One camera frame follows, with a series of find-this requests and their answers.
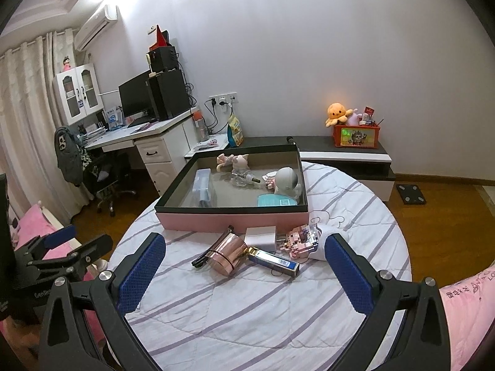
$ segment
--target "desk drawer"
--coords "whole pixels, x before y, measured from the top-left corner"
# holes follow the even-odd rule
[[[146,169],[160,196],[177,176],[173,163],[150,163],[146,165]]]
[[[136,146],[144,163],[171,162],[167,145],[162,138],[150,138],[144,141],[136,141]]]

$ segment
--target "orange plush toy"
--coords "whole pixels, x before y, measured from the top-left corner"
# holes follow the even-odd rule
[[[346,122],[347,116],[350,116],[352,113],[352,109],[346,110],[340,103],[333,103],[328,107],[328,120],[326,121],[325,126],[334,126],[338,121]]]

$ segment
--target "computer tower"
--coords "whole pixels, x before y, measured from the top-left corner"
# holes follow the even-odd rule
[[[177,117],[191,108],[181,70],[156,74],[147,84],[155,116],[160,121]]]

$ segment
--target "glass cabinet door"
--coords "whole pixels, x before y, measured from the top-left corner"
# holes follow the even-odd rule
[[[79,90],[74,86],[74,80],[72,76],[65,76],[62,80],[62,85],[65,92],[65,101],[67,102],[70,116],[77,117],[81,114],[81,107],[78,103],[80,97],[77,97],[77,95],[79,94]]]
[[[91,77],[91,72],[89,70],[83,70],[81,72],[81,79],[83,80],[83,86],[81,87],[83,92],[83,99],[85,103],[92,108],[98,105],[98,100],[96,98],[96,91],[93,86],[93,79]]]

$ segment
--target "white desk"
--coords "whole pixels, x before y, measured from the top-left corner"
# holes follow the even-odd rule
[[[142,124],[131,128],[123,127],[115,131],[109,131],[105,135],[102,135],[100,138],[98,138],[96,141],[93,141],[90,144],[86,145],[86,149],[91,150],[101,148],[103,149],[103,152],[110,152],[117,149],[129,148],[131,146],[134,146],[133,141],[147,136],[161,134],[172,128],[175,124],[181,122],[182,120],[185,120],[190,116],[190,111],[186,111],[177,117],[171,118],[170,120],[157,122],[147,130],[143,130],[140,132],[134,131],[142,127]]]
[[[103,152],[110,152],[137,147],[161,195],[186,165],[184,157],[199,141],[189,110],[170,120],[157,122],[146,130],[135,132],[142,126],[109,131],[86,145],[86,149],[101,148]]]

